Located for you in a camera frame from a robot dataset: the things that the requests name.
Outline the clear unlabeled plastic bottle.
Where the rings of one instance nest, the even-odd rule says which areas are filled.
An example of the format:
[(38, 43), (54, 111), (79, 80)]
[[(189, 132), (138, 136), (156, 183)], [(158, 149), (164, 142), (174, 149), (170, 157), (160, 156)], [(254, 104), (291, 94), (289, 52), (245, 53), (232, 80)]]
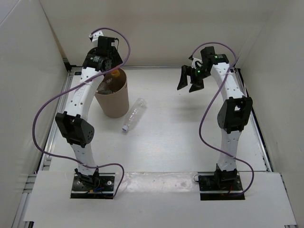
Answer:
[(138, 98), (135, 101), (130, 111), (126, 114), (125, 121), (122, 126), (123, 132), (129, 132), (136, 127), (146, 110), (146, 106), (147, 102), (142, 98)]

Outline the orange plastic bottle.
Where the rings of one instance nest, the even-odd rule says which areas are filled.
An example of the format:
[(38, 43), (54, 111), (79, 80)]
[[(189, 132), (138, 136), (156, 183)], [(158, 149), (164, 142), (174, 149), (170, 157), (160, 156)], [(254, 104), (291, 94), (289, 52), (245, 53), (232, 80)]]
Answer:
[(121, 73), (120, 73), (119, 69), (117, 69), (117, 70), (112, 71), (110, 73), (110, 75), (112, 78), (118, 78), (121, 75)]

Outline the green label clear bottle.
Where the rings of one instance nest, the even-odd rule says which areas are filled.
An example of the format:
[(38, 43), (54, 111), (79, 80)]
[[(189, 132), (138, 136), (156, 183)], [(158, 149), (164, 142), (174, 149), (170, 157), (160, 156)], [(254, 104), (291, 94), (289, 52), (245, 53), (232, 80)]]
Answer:
[(110, 95), (116, 93), (117, 89), (114, 83), (101, 82), (98, 86), (96, 93), (101, 95)]

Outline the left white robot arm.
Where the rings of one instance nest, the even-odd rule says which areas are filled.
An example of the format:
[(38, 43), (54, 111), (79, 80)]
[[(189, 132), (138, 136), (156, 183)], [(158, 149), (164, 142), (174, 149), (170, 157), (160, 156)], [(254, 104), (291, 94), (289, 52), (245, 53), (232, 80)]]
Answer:
[(95, 46), (87, 53), (83, 62), (79, 82), (81, 86), (75, 90), (65, 110), (56, 114), (55, 121), (80, 162), (75, 170), (80, 182), (88, 189), (95, 190), (100, 184), (99, 170), (90, 144), (95, 130), (87, 120), (92, 100), (104, 76), (93, 77), (123, 61), (115, 47), (116, 38), (98, 36), (91, 38), (91, 41)]

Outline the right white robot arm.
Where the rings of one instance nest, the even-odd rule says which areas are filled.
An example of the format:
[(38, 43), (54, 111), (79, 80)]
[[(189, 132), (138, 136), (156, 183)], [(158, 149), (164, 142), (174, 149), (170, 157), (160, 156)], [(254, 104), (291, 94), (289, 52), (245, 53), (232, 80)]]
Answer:
[(253, 101), (240, 90), (225, 54), (216, 54), (214, 47), (208, 45), (200, 51), (200, 55), (200, 59), (189, 58), (192, 61), (190, 66), (181, 67), (177, 89), (181, 90), (191, 84), (189, 92), (195, 92), (204, 88), (205, 78), (211, 76), (216, 81), (216, 93), (221, 94), (223, 99), (217, 116), (221, 129), (221, 148), (218, 150), (220, 157), (211, 180), (219, 190), (231, 189), (237, 180), (238, 141), (249, 121)]

